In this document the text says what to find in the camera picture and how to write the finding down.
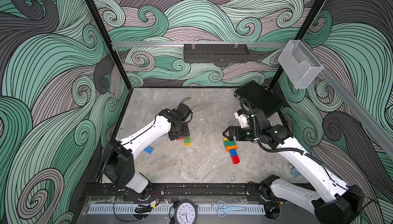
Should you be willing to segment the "green long lego brick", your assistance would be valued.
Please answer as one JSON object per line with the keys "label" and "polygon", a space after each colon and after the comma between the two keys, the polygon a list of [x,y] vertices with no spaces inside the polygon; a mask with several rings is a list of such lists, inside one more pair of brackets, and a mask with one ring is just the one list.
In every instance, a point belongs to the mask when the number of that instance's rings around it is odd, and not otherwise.
{"label": "green long lego brick", "polygon": [[237,146],[237,144],[236,144],[235,141],[226,141],[226,142],[224,142],[225,148],[226,148],[226,146],[233,146],[233,145],[236,145],[236,146]]}

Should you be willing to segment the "orange long lego brick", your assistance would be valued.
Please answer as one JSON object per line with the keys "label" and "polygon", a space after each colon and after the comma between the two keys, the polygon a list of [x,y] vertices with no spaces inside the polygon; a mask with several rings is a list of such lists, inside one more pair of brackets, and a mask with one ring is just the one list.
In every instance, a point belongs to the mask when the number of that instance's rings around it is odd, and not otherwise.
{"label": "orange long lego brick", "polygon": [[229,152],[230,150],[237,150],[238,147],[236,145],[233,146],[226,146],[226,151]]}

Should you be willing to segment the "blue square lego brick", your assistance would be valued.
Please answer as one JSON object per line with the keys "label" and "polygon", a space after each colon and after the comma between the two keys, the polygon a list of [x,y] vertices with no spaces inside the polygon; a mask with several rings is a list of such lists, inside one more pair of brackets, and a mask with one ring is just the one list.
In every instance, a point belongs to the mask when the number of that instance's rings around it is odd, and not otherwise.
{"label": "blue square lego brick", "polygon": [[229,153],[230,153],[230,156],[231,156],[231,157],[237,156],[236,149],[230,149],[230,150],[229,150]]}

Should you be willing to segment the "red square lego brick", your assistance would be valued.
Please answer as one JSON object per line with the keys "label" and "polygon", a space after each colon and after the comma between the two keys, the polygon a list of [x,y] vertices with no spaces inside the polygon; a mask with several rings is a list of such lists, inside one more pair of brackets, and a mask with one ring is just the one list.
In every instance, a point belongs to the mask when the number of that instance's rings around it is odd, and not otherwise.
{"label": "red square lego brick", "polygon": [[232,160],[232,163],[233,163],[234,165],[240,163],[240,159],[239,159],[238,155],[231,156],[231,160]]}

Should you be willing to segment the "light blue lego brick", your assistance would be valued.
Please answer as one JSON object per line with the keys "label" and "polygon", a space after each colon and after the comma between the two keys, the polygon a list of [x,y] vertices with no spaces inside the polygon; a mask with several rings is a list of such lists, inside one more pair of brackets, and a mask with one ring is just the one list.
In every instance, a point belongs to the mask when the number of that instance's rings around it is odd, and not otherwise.
{"label": "light blue lego brick", "polygon": [[147,146],[143,151],[148,153],[148,154],[152,154],[153,150],[154,149],[152,147]]}

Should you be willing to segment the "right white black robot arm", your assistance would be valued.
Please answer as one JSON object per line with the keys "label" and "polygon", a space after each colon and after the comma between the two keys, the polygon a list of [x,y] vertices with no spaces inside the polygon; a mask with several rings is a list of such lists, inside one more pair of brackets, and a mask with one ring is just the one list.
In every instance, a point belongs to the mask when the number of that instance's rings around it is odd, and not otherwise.
{"label": "right white black robot arm", "polygon": [[229,126],[223,136],[229,141],[256,142],[263,151],[286,158],[308,181],[305,186],[271,175],[261,181],[262,198],[279,214],[279,200],[289,201],[314,214],[321,224],[350,224],[359,215],[364,192],[357,185],[348,185],[308,153],[282,125],[253,128]]}

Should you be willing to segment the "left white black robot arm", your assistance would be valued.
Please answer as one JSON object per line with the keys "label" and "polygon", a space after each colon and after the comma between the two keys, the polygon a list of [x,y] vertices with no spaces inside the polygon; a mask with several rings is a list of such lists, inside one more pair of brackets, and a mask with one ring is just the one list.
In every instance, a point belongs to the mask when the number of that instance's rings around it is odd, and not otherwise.
{"label": "left white black robot arm", "polygon": [[160,111],[153,121],[120,141],[107,142],[101,161],[101,173],[118,189],[129,188],[138,194],[148,193],[149,180],[135,170],[134,160],[159,137],[167,134],[171,141],[190,135],[187,119],[192,115],[187,105]]}

